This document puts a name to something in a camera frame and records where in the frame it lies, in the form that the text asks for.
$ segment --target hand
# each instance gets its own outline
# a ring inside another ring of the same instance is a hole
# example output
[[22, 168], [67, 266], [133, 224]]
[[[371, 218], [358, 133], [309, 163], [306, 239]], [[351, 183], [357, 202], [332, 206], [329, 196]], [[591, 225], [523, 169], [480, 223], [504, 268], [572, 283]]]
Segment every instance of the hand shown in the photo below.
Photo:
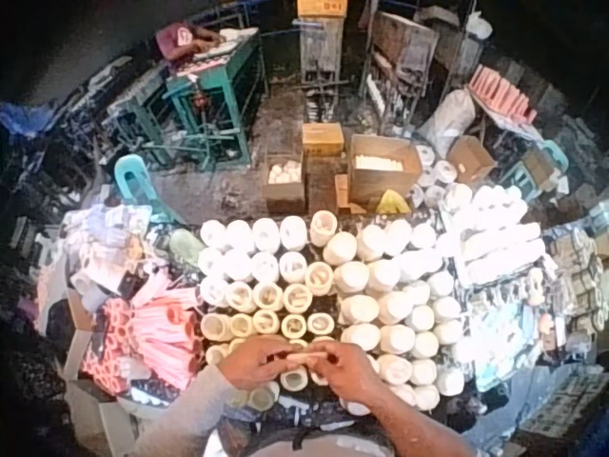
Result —
[[332, 391], [348, 402], [369, 407], [388, 391], [388, 387], [381, 381], [359, 346], [320, 341], [307, 347], [305, 352], [329, 354], [329, 360], [324, 357], [309, 357], [306, 359], [306, 365], [323, 376]]
[[218, 369], [236, 388], [253, 390], [281, 373], [296, 369], [299, 364], [289, 360], [275, 358], [268, 362], [269, 356], [293, 351], [294, 347], [281, 336], [252, 336], [223, 359]]
[[203, 53], [203, 52], [207, 52], [210, 49], [214, 48], [216, 45], [212, 41], [194, 39], [194, 40], [192, 40], [192, 46], [195, 48], [195, 52]]

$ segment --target person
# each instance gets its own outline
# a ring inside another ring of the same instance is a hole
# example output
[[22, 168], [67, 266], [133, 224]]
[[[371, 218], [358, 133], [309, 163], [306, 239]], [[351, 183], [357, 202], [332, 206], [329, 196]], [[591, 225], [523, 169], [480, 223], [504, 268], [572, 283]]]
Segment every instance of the person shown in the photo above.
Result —
[[[306, 352], [326, 352], [328, 358], [308, 357], [305, 364], [323, 376], [332, 391], [348, 402], [368, 407], [385, 430], [397, 454], [410, 457], [475, 456], [456, 432], [421, 414], [399, 399], [374, 371], [360, 347], [335, 341], [320, 341]], [[135, 456], [202, 456], [206, 436], [220, 420], [223, 407], [237, 391], [264, 386], [279, 374], [295, 369], [297, 362], [268, 358], [294, 347], [280, 337], [249, 338], [217, 366], [206, 367], [190, 387], [167, 408], [157, 422], [148, 427], [136, 442]], [[364, 456], [357, 449], [339, 446], [336, 435], [309, 438], [302, 449], [292, 450], [292, 443], [277, 441], [255, 451], [255, 457], [298, 455]], [[384, 455], [392, 455], [386, 449]]]
[[207, 52], [223, 41], [222, 35], [215, 31], [182, 22], [170, 24], [156, 33], [159, 50], [174, 69], [191, 60], [194, 54]]

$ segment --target gray sleeve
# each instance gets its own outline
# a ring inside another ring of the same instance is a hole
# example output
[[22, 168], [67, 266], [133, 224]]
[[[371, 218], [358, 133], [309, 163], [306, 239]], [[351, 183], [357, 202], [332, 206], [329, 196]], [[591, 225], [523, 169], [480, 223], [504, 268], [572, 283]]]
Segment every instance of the gray sleeve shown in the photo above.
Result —
[[217, 367], [206, 367], [163, 416], [140, 436], [132, 455], [202, 456], [208, 433], [216, 427], [226, 401], [236, 392]]

